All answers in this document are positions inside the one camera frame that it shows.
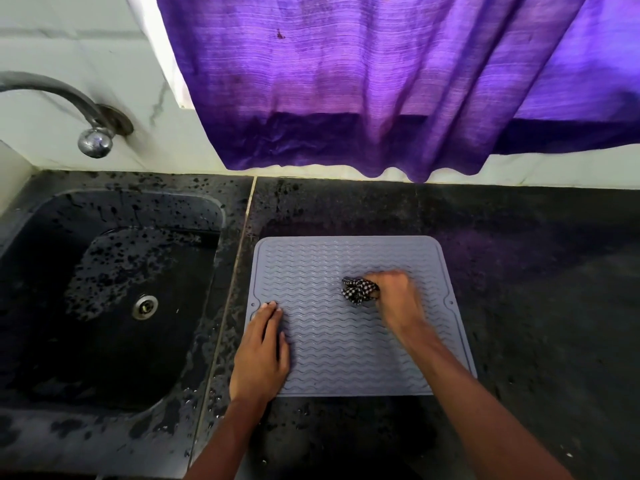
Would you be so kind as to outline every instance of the drain strainer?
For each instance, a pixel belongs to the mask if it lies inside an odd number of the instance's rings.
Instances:
[[[136,304],[133,305],[132,315],[136,320],[148,320],[156,313],[157,309],[158,298],[146,294],[138,298]]]

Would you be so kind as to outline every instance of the right hand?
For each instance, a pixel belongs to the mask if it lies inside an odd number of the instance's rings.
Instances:
[[[364,279],[380,287],[376,304],[382,321],[401,343],[416,328],[431,328],[425,318],[420,292],[404,271],[369,273]]]

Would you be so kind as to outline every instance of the black and white cloth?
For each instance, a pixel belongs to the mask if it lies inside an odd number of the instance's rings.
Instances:
[[[363,301],[375,299],[380,293],[380,288],[373,281],[364,278],[343,278],[342,295],[354,305],[359,305]]]

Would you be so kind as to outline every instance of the kitchen sink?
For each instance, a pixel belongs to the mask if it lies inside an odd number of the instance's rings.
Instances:
[[[145,411],[179,381],[223,212],[204,196],[63,193],[0,258],[0,404]]]

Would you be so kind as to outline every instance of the drying mat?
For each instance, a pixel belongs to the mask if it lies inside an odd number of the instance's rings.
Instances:
[[[416,282],[429,321],[477,377],[439,243],[427,236],[267,237],[255,247],[246,325],[276,300],[291,344],[281,396],[432,394],[373,301],[348,302],[342,278],[404,269]]]

